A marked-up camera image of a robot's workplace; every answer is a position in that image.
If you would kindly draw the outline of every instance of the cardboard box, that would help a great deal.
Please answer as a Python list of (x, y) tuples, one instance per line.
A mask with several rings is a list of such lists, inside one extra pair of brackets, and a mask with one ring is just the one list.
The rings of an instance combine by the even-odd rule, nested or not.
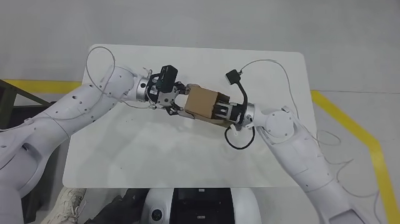
[(214, 105), (218, 101), (229, 103), (229, 96), (199, 86), (192, 86), (184, 109), (194, 115), (196, 119), (227, 127), (230, 122), (224, 119), (215, 119), (213, 115)]

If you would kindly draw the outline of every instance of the cable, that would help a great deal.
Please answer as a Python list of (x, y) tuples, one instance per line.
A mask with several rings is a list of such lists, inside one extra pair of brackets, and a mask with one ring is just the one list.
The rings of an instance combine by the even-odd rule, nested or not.
[[(328, 131), (325, 131), (325, 130), (320, 130), (320, 131), (317, 131), (317, 137), (315, 138), (315, 137), (313, 137), (313, 135), (310, 133), (310, 131), (298, 120), (298, 119), (299, 119), (299, 111), (298, 111), (298, 107), (297, 107), (297, 105), (296, 105), (296, 103), (294, 102), (294, 99), (293, 99), (293, 94), (292, 94), (292, 89), (291, 89), (291, 84), (290, 84), (289, 76), (288, 76), (288, 73), (286, 72), (285, 68), (284, 68), (279, 62), (277, 62), (277, 61), (275, 61), (275, 60), (273, 60), (273, 59), (259, 59), (259, 60), (251, 61), (250, 63), (244, 65), (243, 68), (240, 69), (239, 74), (243, 74), (243, 69), (244, 69), (245, 67), (249, 66), (250, 64), (259, 62), (259, 61), (267, 61), (267, 62), (270, 62), (270, 63), (275, 63), (275, 64), (279, 65), (279, 66), (283, 69), (283, 71), (285, 72), (285, 75), (286, 75), (287, 85), (288, 85), (288, 87), (289, 87), (289, 93), (290, 93), (290, 96), (291, 96), (291, 99), (292, 99), (294, 108), (296, 109), (297, 123), (299, 123), (299, 124), (310, 134), (310, 136), (312, 136), (312, 138), (313, 138), (315, 141), (317, 141), (319, 148), (321, 149), (321, 144), (327, 145), (327, 146), (339, 146), (339, 145), (342, 143), (342, 139), (340, 139), (340, 137), (338, 137), (337, 135), (332, 134), (331, 132), (328, 132)], [(241, 148), (237, 148), (237, 147), (233, 146), (233, 145), (229, 142), (229, 140), (227, 139), (226, 133), (228, 132), (228, 129), (230, 129), (230, 127), (227, 128), (226, 131), (225, 131), (225, 139), (226, 139), (226, 141), (227, 141), (228, 144), (231, 145), (233, 148), (235, 148), (235, 149), (241, 149)], [(330, 144), (330, 143), (325, 143), (325, 142), (320, 141), (320, 140), (318, 139), (318, 133), (319, 133), (319, 132), (325, 132), (325, 133), (327, 133), (327, 134), (329, 134), (329, 135), (335, 137), (335, 138), (338, 140), (338, 142), (335, 143), (335, 144)], [(339, 184), (340, 184), (340, 179), (339, 179), (339, 174), (340, 174), (340, 172), (341, 172), (345, 167), (347, 167), (348, 164), (350, 164), (351, 162), (354, 161), (354, 158), (352, 158), (352, 159), (350, 159), (350, 160), (348, 160), (348, 161), (342, 161), (342, 162), (339, 162), (339, 163), (333, 163), (333, 162), (330, 162), (325, 156), (324, 156), (324, 159), (325, 159), (325, 161), (326, 161), (328, 164), (330, 164), (330, 165), (342, 165), (342, 167), (340, 167), (340, 169), (338, 169), (338, 171), (336, 172), (336, 181), (337, 181)], [(372, 197), (372, 196), (375, 195), (375, 200), (374, 200), (374, 215), (375, 215), (376, 220), (379, 222), (379, 224), (382, 224), (381, 220), (380, 220), (379, 217), (378, 217), (378, 214), (376, 213), (376, 204), (377, 204), (377, 202), (378, 202), (379, 190), (378, 190), (377, 192), (371, 193), (371, 194), (369, 194), (369, 195), (356, 195), (356, 194), (354, 194), (354, 193), (351, 193), (349, 190), (347, 190), (342, 184), (340, 184), (340, 186), (343, 188), (343, 190), (344, 190), (346, 193), (348, 193), (349, 195), (352, 195), (352, 196), (354, 196), (354, 197), (357, 197), (357, 198), (368, 198), (368, 197)]]
[(233, 148), (236, 149), (236, 150), (245, 150), (246, 148), (248, 148), (248, 147), (251, 145), (251, 143), (253, 143), (254, 138), (256, 137), (256, 128), (255, 128), (255, 127), (252, 127), (252, 128), (251, 128), (251, 130), (252, 130), (252, 137), (251, 137), (249, 143), (246, 144), (245, 146), (237, 147), (237, 146), (234, 146), (234, 145), (229, 141), (229, 139), (228, 139), (228, 131), (229, 131), (230, 129), (231, 129), (231, 127), (229, 126), (229, 127), (226, 128), (226, 130), (225, 130), (225, 132), (224, 132), (225, 140), (226, 140), (226, 142), (227, 142), (231, 147), (233, 147)]
[(246, 92), (240, 82), (237, 82), (236, 84), (239, 87), (240, 92), (243, 94), (243, 112), (240, 115), (240, 119), (239, 119), (239, 124), (242, 124), (242, 122), (244, 120), (244, 115), (246, 114), (246, 109), (248, 106), (248, 94), (246, 94)]
[[(108, 79), (107, 79), (107, 81), (106, 81), (106, 83), (105, 83), (103, 89), (99, 88), (99, 86), (93, 81), (92, 76), (90, 75), (90, 72), (89, 72), (89, 68), (88, 68), (88, 60), (89, 60), (90, 54), (91, 54), (95, 49), (98, 49), (98, 48), (103, 48), (103, 49), (107, 50), (107, 51), (110, 53), (111, 57), (112, 57), (112, 71), (111, 71), (111, 74), (110, 74), (110, 76), (108, 77)], [(74, 117), (71, 117), (71, 118), (55, 118), (55, 117), (51, 117), (51, 116), (43, 116), (43, 117), (37, 117), (37, 118), (35, 118), (35, 120), (37, 120), (37, 119), (43, 119), (43, 118), (51, 118), (51, 119), (53, 119), (53, 120), (58, 120), (58, 121), (68, 121), (68, 120), (73, 120), (73, 119), (76, 119), (76, 118), (78, 118), (78, 117), (80, 117), (80, 116), (82, 116), (82, 115), (85, 115), (85, 114), (90, 113), (91, 110), (99, 103), (99, 101), (101, 100), (101, 98), (103, 97), (103, 95), (106, 94), (104, 91), (106, 90), (107, 85), (108, 85), (108, 83), (109, 83), (111, 77), (112, 77), (113, 74), (114, 74), (115, 67), (116, 67), (115, 56), (114, 56), (113, 52), (111, 52), (110, 49), (108, 49), (107, 47), (104, 47), (104, 46), (96, 46), (96, 47), (92, 48), (92, 49), (88, 52), (88, 54), (87, 54), (87, 56), (86, 56), (85, 70), (86, 70), (86, 72), (87, 72), (87, 76), (89, 77), (89, 79), (90, 79), (90, 81), (92, 82), (92, 84), (94, 85), (94, 87), (97, 88), (97, 89), (101, 92), (101, 94), (100, 94), (99, 98), (97, 99), (97, 101), (88, 109), (87, 112), (81, 113), (80, 115), (77, 115), (77, 116), (74, 116)], [(128, 70), (128, 69), (125, 69), (125, 70), (126, 70), (126, 71), (129, 71), (133, 76), (136, 76), (136, 74), (132, 73), (132, 71), (130, 71), (130, 70)], [(119, 98), (117, 98), (117, 97), (114, 97), (114, 96), (111, 96), (111, 97), (114, 98), (114, 99), (116, 99), (118, 102), (121, 102), (121, 103), (126, 104), (127, 106), (129, 106), (129, 107), (131, 107), (131, 108), (136, 108), (136, 109), (148, 109), (148, 108), (152, 108), (152, 105), (151, 105), (151, 106), (148, 106), (148, 107), (144, 107), (144, 108), (143, 108), (143, 107), (133, 106), (133, 105), (128, 104), (126, 101), (123, 101), (123, 100), (121, 100), (121, 99), (119, 99)], [(8, 130), (14, 130), (14, 129), (16, 129), (16, 128), (20, 128), (20, 127), (25, 126), (25, 125), (27, 125), (27, 124), (26, 124), (26, 123), (23, 123), (23, 124), (21, 124), (21, 125), (19, 125), (19, 126), (15, 126), (15, 127), (13, 127), (13, 128), (8, 128), (8, 129), (5, 129), (5, 130), (0, 130), (0, 132), (8, 131)]]
[(267, 61), (267, 62), (269, 62), (269, 63), (275, 63), (275, 64), (279, 65), (279, 66), (282, 68), (282, 70), (285, 72), (286, 79), (287, 79), (287, 85), (289, 86), (289, 94), (290, 94), (290, 97), (291, 97), (291, 99), (292, 99), (293, 106), (294, 106), (294, 108), (296, 109), (296, 116), (297, 116), (297, 118), (299, 118), (299, 110), (298, 110), (298, 107), (297, 107), (297, 105), (295, 104), (294, 99), (293, 99), (292, 88), (291, 88), (291, 84), (290, 84), (288, 72), (286, 72), (286, 69), (282, 66), (281, 63), (279, 63), (279, 62), (277, 62), (277, 61), (275, 61), (275, 60), (273, 60), (273, 59), (258, 59), (258, 60), (251, 61), (251, 62), (249, 62), (248, 64), (244, 65), (243, 68), (240, 69), (239, 74), (243, 74), (243, 69), (244, 69), (245, 67), (249, 66), (250, 64), (259, 62), (259, 61)]
[[(318, 132), (327, 133), (327, 134), (329, 134), (329, 135), (335, 137), (337, 140), (339, 140), (339, 142), (336, 143), (336, 144), (329, 144), (329, 143), (324, 143), (324, 142), (322, 142), (322, 141), (319, 141), (319, 140), (318, 140)], [(314, 138), (314, 140), (316, 140), (316, 141), (318, 142), (318, 146), (319, 146), (320, 149), (321, 149), (321, 145), (320, 145), (320, 144), (324, 144), (324, 145), (328, 145), (328, 146), (339, 146), (339, 145), (342, 143), (342, 140), (340, 139), (340, 137), (338, 137), (337, 135), (334, 135), (334, 134), (332, 134), (331, 132), (326, 131), (326, 130), (317, 131), (317, 138)], [(374, 200), (374, 215), (375, 215), (376, 220), (379, 222), (379, 224), (382, 224), (381, 220), (380, 220), (379, 217), (378, 217), (378, 214), (376, 213), (376, 204), (377, 204), (377, 202), (378, 202), (379, 190), (378, 190), (377, 192), (371, 193), (371, 194), (369, 194), (369, 195), (356, 195), (356, 194), (354, 194), (354, 193), (351, 193), (349, 190), (347, 190), (347, 189), (340, 183), (340, 179), (339, 179), (339, 174), (340, 174), (340, 172), (341, 172), (345, 167), (347, 167), (348, 164), (350, 164), (351, 162), (353, 162), (353, 161), (354, 161), (354, 158), (351, 158), (351, 159), (348, 160), (348, 161), (342, 161), (342, 162), (338, 162), (338, 163), (330, 162), (330, 161), (325, 157), (325, 155), (324, 155), (324, 159), (325, 159), (325, 161), (326, 161), (327, 163), (329, 163), (330, 165), (342, 165), (342, 167), (340, 167), (340, 169), (338, 169), (338, 171), (336, 172), (336, 181), (340, 184), (340, 186), (343, 188), (343, 190), (344, 190), (346, 193), (348, 193), (348, 194), (351, 195), (351, 196), (357, 197), (357, 198), (368, 198), (368, 197), (372, 197), (372, 196), (375, 195), (375, 200)]]

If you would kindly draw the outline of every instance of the shoe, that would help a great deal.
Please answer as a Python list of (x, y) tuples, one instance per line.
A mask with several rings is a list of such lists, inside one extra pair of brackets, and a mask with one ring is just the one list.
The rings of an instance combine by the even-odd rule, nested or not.
[(41, 224), (77, 224), (78, 217), (82, 212), (82, 210), (79, 211), (79, 206), (85, 192), (85, 188), (63, 187), (58, 194), (54, 208)]

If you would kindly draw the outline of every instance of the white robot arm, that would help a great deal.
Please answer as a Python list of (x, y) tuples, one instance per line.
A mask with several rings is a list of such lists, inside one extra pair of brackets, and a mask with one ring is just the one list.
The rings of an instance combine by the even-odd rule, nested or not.
[(142, 79), (127, 68), (110, 67), (97, 84), (83, 84), (21, 126), (0, 133), (1, 223), (23, 223), (21, 198), (36, 186), (51, 153), (118, 101), (142, 100), (144, 94), (137, 93), (143, 90)]
[[(172, 66), (165, 66), (161, 73), (144, 77), (129, 68), (110, 67), (100, 82), (82, 85), (23, 125), (0, 133), (1, 222), (23, 223), (21, 197), (36, 186), (50, 154), (117, 102), (149, 101), (152, 108), (157, 104), (170, 115), (194, 118), (174, 103), (177, 95), (190, 90), (175, 82), (177, 72)], [(257, 129), (278, 162), (306, 193), (321, 223), (368, 223), (351, 205), (317, 143), (299, 120), (285, 108), (261, 112), (244, 95), (243, 104), (216, 103), (216, 117)]]
[(369, 223), (328, 169), (318, 144), (287, 108), (254, 112), (254, 126), (279, 164), (315, 207), (320, 223)]

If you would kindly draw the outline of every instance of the white table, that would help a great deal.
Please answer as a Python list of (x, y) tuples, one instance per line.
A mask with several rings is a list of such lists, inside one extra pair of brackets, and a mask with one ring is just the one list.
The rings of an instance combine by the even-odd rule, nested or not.
[[(158, 73), (171, 64), (179, 71), (177, 80), (220, 91), (238, 103), (243, 101), (241, 93), (237, 86), (228, 85), (225, 73), (256, 59), (275, 59), (289, 75), (302, 123), (316, 132), (306, 65), (299, 53), (103, 46), (114, 53), (117, 63), (136, 72), (145, 74), (142, 67), (146, 67)], [(89, 58), (89, 71), (100, 78), (111, 63), (107, 51), (96, 49)], [(83, 82), (88, 81), (85, 73)], [(249, 102), (261, 108), (293, 108), (278, 65), (252, 64), (241, 82)], [(248, 149), (238, 151), (225, 142), (222, 127), (122, 103), (72, 136), (63, 183), (70, 188), (296, 186), (259, 136)]]

